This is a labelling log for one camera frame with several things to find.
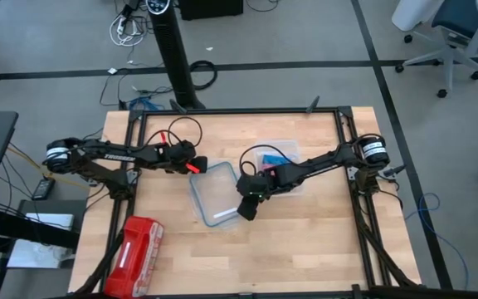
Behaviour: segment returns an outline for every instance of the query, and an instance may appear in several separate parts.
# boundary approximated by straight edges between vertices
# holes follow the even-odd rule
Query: white label
[[[53,156],[53,159],[67,159],[67,154],[58,154],[65,153],[67,148],[52,148],[47,151],[47,158],[50,159]]]
[[[158,256],[158,247],[163,236],[163,227],[158,223],[153,223],[149,232],[149,245],[145,259],[139,273],[138,280],[134,283],[132,288],[132,297],[141,297],[147,295],[150,285],[150,277],[154,270],[156,257]]]
[[[132,162],[136,160],[136,158],[134,157],[125,157],[125,156],[120,156],[117,154],[105,154],[105,159],[121,160],[121,161],[128,161],[128,162]]]
[[[363,151],[369,151],[371,149],[375,149],[377,147],[383,147],[383,144],[381,142],[374,142],[372,144],[369,144],[369,145],[365,145],[363,146]]]
[[[230,208],[229,210],[226,210],[224,212],[220,212],[220,213],[216,213],[215,215],[213,215],[214,218],[220,218],[222,216],[226,216],[228,215],[229,213],[233,213],[237,211],[237,208]]]
[[[366,153],[364,153],[364,158],[366,159],[372,154],[386,153],[386,152],[387,152],[387,150],[385,148],[371,149],[371,150],[367,151]]]
[[[123,257],[121,258],[121,263],[119,264],[120,267],[124,267],[124,262],[126,261],[126,256],[129,255],[130,250],[130,242],[126,243],[126,247],[123,251]]]

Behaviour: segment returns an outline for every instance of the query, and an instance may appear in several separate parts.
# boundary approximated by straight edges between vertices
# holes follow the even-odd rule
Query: black metal frame
[[[206,109],[206,110],[187,110],[187,115],[240,115],[240,114],[282,114],[282,113],[295,113],[295,114],[304,114],[306,113],[306,108],[260,108],[260,109]],[[314,108],[311,113],[325,113],[325,114],[333,114],[334,122],[336,124],[337,135],[339,137],[339,142],[346,141],[346,137],[344,135],[344,125],[343,125],[343,117],[345,118],[345,123],[349,127],[350,138],[354,139],[357,138],[357,130],[355,129],[354,118],[352,114],[352,109],[349,106],[340,106],[340,107],[318,107]],[[125,144],[129,145],[132,140],[133,133],[134,133],[134,126],[135,121],[139,120],[139,137],[138,137],[138,145],[142,145],[144,142],[145,137],[145,129],[147,124],[147,118],[150,116],[164,116],[164,115],[181,115],[179,112],[175,110],[163,110],[163,111],[130,111],[129,114],[129,124],[127,127],[127,134],[125,136]],[[356,221],[356,225],[359,225],[358,216],[361,216],[361,208],[360,208],[360,201],[359,201],[359,192],[355,186],[355,184],[351,184],[349,181],[349,191],[350,197],[352,201],[352,207],[354,210],[354,218]],[[382,246],[381,241],[381,234],[379,232],[378,220],[375,214],[375,209],[373,206],[373,201],[371,197],[365,198],[365,203],[368,209],[368,220],[371,224],[371,230],[374,238],[376,241]],[[114,208],[112,210],[112,219],[110,220],[110,230],[109,230],[109,238],[107,244],[107,251],[113,242],[113,238],[117,234],[118,224],[119,224],[119,216],[120,216],[120,202],[116,202],[114,204]],[[126,217],[134,214],[134,202],[130,202],[128,208],[126,210]],[[363,259],[363,269],[366,277],[366,283],[368,285],[368,289],[370,287],[376,286],[375,277],[373,275],[373,268],[371,263],[370,252],[368,250],[368,241],[366,237],[358,230],[358,242],[359,247]],[[380,265],[380,272],[381,277],[383,280],[383,284],[385,286],[391,286],[392,283],[390,281],[390,276],[388,273],[387,268],[383,264],[383,262],[378,259]],[[101,280],[100,290],[104,290],[104,281],[108,277],[110,273],[110,265],[107,267],[107,271],[105,271],[103,275],[103,279]],[[353,298],[355,292],[359,290],[358,286],[354,286],[352,291],[347,292],[289,292],[289,293],[263,293],[263,294],[256,294],[257,298],[260,297],[323,297],[323,298]],[[165,296],[171,298],[198,298],[198,297],[211,297],[211,298],[233,298],[233,297],[241,297],[241,298],[248,298],[245,295],[238,295],[238,294],[214,294],[214,295],[182,295],[182,296]]]

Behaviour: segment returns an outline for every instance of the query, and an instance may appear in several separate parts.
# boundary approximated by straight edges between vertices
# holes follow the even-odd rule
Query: white cable
[[[119,47],[133,47],[138,45],[140,42],[143,41],[144,39],[144,32],[138,32],[138,28],[136,27],[136,21],[132,20],[132,34],[127,35],[126,37],[123,37],[125,34],[119,34],[117,33],[117,39],[119,41],[116,41],[114,39],[114,36],[112,35],[112,30],[114,29],[114,25],[120,21],[122,16],[118,16],[111,24],[110,24],[110,40]]]

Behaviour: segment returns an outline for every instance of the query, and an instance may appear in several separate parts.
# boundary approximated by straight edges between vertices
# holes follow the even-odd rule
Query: red box
[[[162,242],[163,225],[151,218],[131,216],[123,228],[123,245],[105,294],[131,299],[147,295],[150,278]]]

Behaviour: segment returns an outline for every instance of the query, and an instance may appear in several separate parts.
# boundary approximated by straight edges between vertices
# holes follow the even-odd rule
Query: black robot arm
[[[112,144],[109,141],[68,138],[56,140],[47,146],[44,164],[56,174],[79,174],[105,184],[112,199],[131,199],[135,179],[129,179],[122,169],[107,169],[93,160],[109,159],[130,162],[135,169],[164,169],[167,173],[205,173],[207,158],[197,157],[195,147],[189,141],[170,145],[163,141],[141,147]]]
[[[377,172],[390,163],[384,146],[383,137],[363,135],[352,143],[343,143],[336,150],[305,162],[297,164],[288,159],[288,164],[273,166],[255,174],[243,171],[243,165],[251,162],[242,162],[241,159],[241,177],[237,181],[237,191],[243,199],[237,212],[243,218],[253,220],[259,203],[270,199],[271,195],[290,192],[305,179],[341,166],[358,170],[355,177],[360,190],[377,188]]]

